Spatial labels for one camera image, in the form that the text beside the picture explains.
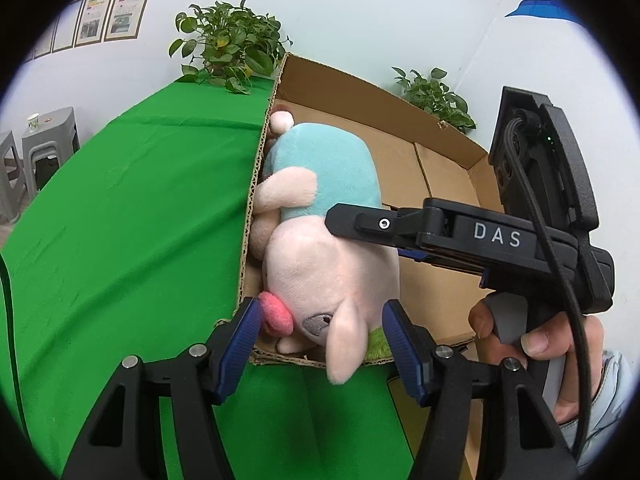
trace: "pink pig plush toy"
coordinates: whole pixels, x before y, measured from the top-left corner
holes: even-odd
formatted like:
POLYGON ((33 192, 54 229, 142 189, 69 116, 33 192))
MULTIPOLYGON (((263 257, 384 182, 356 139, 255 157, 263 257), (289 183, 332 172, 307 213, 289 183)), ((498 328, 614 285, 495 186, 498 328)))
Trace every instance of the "pink pig plush toy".
POLYGON ((382 207, 373 160, 357 136, 325 124, 270 117, 276 137, 255 190, 249 238, 262 260, 264 329, 278 352, 326 347, 327 377, 346 382, 362 364, 382 307, 399 295, 394 248, 334 237, 324 216, 337 203, 382 207))

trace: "plush toy eye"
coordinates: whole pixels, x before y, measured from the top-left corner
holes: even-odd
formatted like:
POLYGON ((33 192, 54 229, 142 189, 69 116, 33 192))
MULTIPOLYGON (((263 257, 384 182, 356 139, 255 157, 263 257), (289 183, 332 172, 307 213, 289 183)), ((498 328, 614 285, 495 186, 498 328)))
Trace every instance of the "plush toy eye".
POLYGON ((329 326, 333 317, 333 314, 315 314, 314 316, 309 316, 303 319, 302 328, 311 335, 319 336, 322 330, 329 326))

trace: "silver bolt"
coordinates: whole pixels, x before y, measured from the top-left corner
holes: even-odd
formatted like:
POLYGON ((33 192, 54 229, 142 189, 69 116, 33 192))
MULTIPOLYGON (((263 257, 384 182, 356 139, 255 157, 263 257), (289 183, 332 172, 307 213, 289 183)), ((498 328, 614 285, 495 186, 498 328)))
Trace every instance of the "silver bolt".
POLYGON ((443 359, 449 359, 453 356, 453 348, 446 345, 436 346, 436 355, 438 357, 442 357, 443 359))
POLYGON ((137 364, 138 358, 135 355, 127 356, 122 360, 122 366, 125 368, 133 368, 137 364))
POLYGON ((200 357, 207 353, 207 347, 202 343, 198 343, 189 348, 189 355, 193 357, 200 357))
POLYGON ((515 372, 516 370, 520 370, 520 367, 522 366, 520 364, 520 361, 518 361, 515 357, 507 357, 502 364, 504 364, 504 367, 507 368, 507 370, 511 371, 511 372, 515 372))

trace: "black cable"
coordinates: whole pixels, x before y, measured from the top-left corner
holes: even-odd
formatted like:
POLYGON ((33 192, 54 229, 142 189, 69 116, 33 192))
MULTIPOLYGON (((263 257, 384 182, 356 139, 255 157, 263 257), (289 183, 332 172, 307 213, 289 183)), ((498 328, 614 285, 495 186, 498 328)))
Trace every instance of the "black cable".
POLYGON ((560 261, 551 244, 551 237, 546 232, 545 219, 540 211, 538 200, 529 183, 529 179, 525 174, 524 168, 520 163, 518 154, 513 145, 514 135, 517 127, 524 122, 521 118, 512 119, 505 128, 504 150, 506 152, 507 161, 513 170, 516 180, 520 184, 524 197, 527 202, 530 220, 536 230, 538 241, 542 247, 546 262, 549 265, 551 273, 556 279, 562 292, 564 310, 569 319, 569 326, 574 337, 575 354, 578 363, 578 427, 575 433, 574 446, 572 454, 576 461, 580 458, 582 450, 587 440, 587 432, 589 428, 589 419, 591 416, 591 368, 589 364, 589 351, 587 348, 587 336, 584 333, 582 324, 582 312, 576 298, 573 285, 569 279, 562 273, 560 261))
POLYGON ((9 362, 11 364, 11 375, 14 380, 15 403, 18 406, 18 416, 27 441, 31 442, 29 430, 27 429, 27 419, 24 416, 24 406, 22 405, 22 394, 20 393, 20 381, 18 379, 18 361, 15 357, 15 333, 14 333, 14 304, 11 298, 11 282, 9 271, 4 263, 4 258, 0 254, 0 281, 2 281, 2 294, 4 295, 4 311, 6 312, 6 341, 9 346, 9 362))

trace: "certificate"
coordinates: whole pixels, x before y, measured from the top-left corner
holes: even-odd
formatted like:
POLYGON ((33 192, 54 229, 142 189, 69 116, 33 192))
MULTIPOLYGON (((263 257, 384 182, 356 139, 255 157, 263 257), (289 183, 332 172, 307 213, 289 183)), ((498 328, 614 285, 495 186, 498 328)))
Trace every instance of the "certificate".
POLYGON ((76 25, 78 24, 78 16, 82 9, 82 3, 84 3, 84 0, 73 2, 60 14, 56 33, 53 37, 53 52, 74 46, 76 25))
POLYGON ((115 0, 104 41, 137 38, 145 6, 146 0, 115 0))
POLYGON ((76 45, 100 43, 111 0, 84 0, 76 45))
POLYGON ((47 30, 44 31, 40 39, 33 46, 33 59, 51 53, 51 44, 53 43, 53 33, 56 30, 56 22, 57 20, 54 20, 53 23, 47 27, 47 30))

